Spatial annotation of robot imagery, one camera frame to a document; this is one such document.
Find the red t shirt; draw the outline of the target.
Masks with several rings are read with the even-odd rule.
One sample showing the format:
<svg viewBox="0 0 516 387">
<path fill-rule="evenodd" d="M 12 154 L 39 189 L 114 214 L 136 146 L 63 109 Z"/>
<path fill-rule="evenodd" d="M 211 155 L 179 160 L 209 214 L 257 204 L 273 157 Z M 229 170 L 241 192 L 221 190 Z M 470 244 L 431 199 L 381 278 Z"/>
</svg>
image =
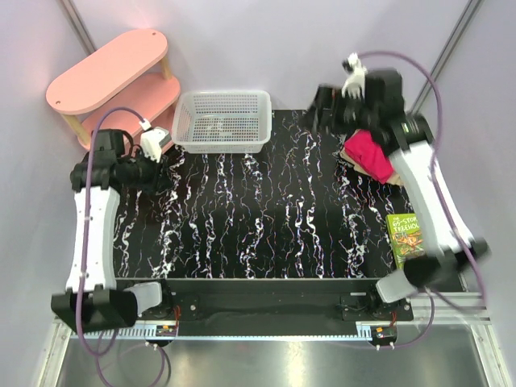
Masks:
<svg viewBox="0 0 516 387">
<path fill-rule="evenodd" d="M 394 174 L 389 159 L 384 155 L 381 147 L 374 142 L 369 131 L 356 131 L 344 142 L 343 150 L 355 165 L 382 184 Z"/>
</svg>

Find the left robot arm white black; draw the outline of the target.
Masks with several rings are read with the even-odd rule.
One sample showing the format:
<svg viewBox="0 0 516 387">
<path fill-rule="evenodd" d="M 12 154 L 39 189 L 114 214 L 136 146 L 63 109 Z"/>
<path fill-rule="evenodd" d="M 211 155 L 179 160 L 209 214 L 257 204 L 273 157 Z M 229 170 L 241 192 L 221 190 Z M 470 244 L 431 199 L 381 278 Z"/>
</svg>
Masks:
<svg viewBox="0 0 516 387">
<path fill-rule="evenodd" d="M 77 211 L 73 263 L 63 293 L 51 298 L 52 312 L 72 330 L 85 333 L 131 327 L 145 310 L 167 318 L 174 300 L 158 282 L 117 287 L 114 223 L 123 188 L 156 190 L 164 167 L 163 152 L 172 140 L 162 127 L 145 131 L 134 155 L 124 145 L 125 131 L 101 130 L 94 150 L 70 173 Z"/>
</svg>

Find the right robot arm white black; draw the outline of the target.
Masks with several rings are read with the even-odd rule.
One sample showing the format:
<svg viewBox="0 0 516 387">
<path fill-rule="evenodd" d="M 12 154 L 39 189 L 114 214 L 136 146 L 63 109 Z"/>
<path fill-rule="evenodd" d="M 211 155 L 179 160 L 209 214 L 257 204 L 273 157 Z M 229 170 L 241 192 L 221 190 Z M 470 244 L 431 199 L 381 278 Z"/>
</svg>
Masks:
<svg viewBox="0 0 516 387">
<path fill-rule="evenodd" d="M 360 78 L 358 87 L 319 85 L 303 118 L 312 131 L 370 134 L 400 176 L 414 209 L 424 253 L 376 283 L 366 310 L 381 320 L 393 313 L 395 302 L 420 289 L 466 269 L 478 274 L 489 246 L 475 238 L 460 217 L 436 159 L 437 139 L 422 115 L 405 109 L 401 74 L 373 70 Z"/>
</svg>

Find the pink three-tier shelf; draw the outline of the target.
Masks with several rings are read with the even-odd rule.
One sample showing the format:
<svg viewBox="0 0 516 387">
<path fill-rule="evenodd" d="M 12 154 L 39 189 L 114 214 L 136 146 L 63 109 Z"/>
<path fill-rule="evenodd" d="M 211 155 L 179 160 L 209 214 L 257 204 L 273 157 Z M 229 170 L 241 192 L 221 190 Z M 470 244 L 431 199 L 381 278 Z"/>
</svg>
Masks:
<svg viewBox="0 0 516 387">
<path fill-rule="evenodd" d="M 170 130 L 181 86 L 170 69 L 168 50 L 160 31 L 124 32 L 52 81 L 46 100 L 86 150 L 98 120 L 117 106 Z"/>
</svg>

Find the white perforated plastic basket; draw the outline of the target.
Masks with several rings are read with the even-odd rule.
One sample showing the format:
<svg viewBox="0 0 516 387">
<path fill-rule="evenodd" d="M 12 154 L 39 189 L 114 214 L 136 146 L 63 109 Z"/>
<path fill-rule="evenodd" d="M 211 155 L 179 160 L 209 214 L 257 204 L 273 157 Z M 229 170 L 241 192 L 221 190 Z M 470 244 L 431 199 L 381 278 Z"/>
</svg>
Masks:
<svg viewBox="0 0 516 387">
<path fill-rule="evenodd" d="M 263 90 L 190 91 L 178 100 L 171 136 L 191 154 L 255 154 L 272 126 L 272 101 Z"/>
</svg>

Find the green treehouse book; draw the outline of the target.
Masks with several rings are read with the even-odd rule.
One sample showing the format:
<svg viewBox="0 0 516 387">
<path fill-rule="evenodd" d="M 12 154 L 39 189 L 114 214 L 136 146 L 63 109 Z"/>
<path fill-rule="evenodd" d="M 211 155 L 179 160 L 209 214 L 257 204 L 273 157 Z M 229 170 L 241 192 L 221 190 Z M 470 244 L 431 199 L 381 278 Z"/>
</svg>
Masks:
<svg viewBox="0 0 516 387">
<path fill-rule="evenodd" d="M 396 268 L 403 269 L 407 259 L 424 254 L 418 220 L 415 214 L 388 214 L 386 223 Z"/>
</svg>

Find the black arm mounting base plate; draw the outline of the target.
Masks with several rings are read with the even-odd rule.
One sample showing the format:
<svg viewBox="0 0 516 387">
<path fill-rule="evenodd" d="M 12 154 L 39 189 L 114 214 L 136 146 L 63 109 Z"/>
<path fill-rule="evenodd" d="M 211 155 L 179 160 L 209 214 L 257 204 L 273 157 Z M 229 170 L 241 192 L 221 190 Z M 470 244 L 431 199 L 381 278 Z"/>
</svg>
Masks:
<svg viewBox="0 0 516 387">
<path fill-rule="evenodd" d="M 382 304 L 373 279 L 164 279 L 185 320 L 220 313 L 304 314 L 409 322 L 410 303 Z"/>
</svg>

